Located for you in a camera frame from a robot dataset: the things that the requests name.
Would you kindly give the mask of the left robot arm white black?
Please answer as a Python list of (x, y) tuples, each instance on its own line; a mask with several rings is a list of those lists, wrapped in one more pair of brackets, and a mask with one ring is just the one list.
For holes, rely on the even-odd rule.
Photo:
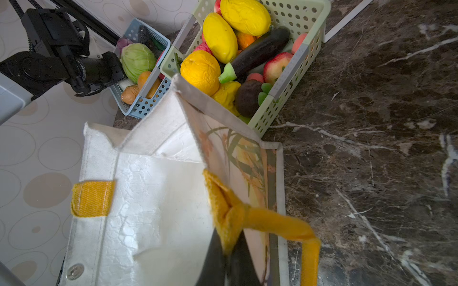
[(73, 1), (43, 8), (31, 1), (24, 11), (10, 5), (26, 31), (29, 49), (1, 62), (1, 122), (4, 123), (61, 82), (76, 97), (89, 97), (126, 79), (120, 59), (111, 51), (90, 56), (90, 32), (115, 44), (119, 39)]

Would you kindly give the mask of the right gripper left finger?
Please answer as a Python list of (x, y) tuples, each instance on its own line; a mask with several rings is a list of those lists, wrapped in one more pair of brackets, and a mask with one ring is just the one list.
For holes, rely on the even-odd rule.
[(209, 243), (199, 278), (195, 286), (224, 286), (225, 285), (225, 256), (221, 239), (216, 229)]

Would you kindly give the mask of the white grocery bag yellow handles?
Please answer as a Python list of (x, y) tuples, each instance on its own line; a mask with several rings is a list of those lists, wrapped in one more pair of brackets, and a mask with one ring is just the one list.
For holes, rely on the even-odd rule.
[(302, 286), (321, 242), (286, 215), (283, 147), (175, 75), (128, 131), (87, 123), (62, 286), (195, 286), (216, 229), (226, 264), (241, 232), (261, 286), (287, 286), (287, 243)]

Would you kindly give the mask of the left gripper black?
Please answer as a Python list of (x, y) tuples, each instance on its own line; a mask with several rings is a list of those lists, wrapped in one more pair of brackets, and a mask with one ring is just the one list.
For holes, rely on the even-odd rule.
[(76, 97), (88, 97), (126, 79), (114, 52), (89, 56), (89, 30), (71, 20), (66, 10), (28, 9), (21, 23), (32, 49), (2, 61), (1, 73), (31, 93), (33, 100), (61, 82), (67, 82)]

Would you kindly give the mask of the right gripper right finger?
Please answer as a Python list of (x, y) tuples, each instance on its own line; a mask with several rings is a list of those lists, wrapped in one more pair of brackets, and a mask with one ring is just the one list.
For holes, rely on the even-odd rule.
[(245, 233), (241, 232), (226, 264), (227, 286), (260, 286)]

